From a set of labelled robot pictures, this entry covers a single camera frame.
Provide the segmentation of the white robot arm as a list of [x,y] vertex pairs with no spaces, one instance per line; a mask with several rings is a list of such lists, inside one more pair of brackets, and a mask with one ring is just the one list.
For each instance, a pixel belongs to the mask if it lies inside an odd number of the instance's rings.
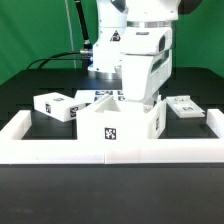
[[127,100],[150,104],[172,71],[181,0],[96,0],[98,40],[88,73],[120,79]]

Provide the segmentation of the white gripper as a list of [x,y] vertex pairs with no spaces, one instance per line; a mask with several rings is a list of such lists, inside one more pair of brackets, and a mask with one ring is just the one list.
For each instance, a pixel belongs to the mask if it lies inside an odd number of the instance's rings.
[[121,40],[122,89],[128,101],[145,103],[170,77],[170,27],[127,27]]

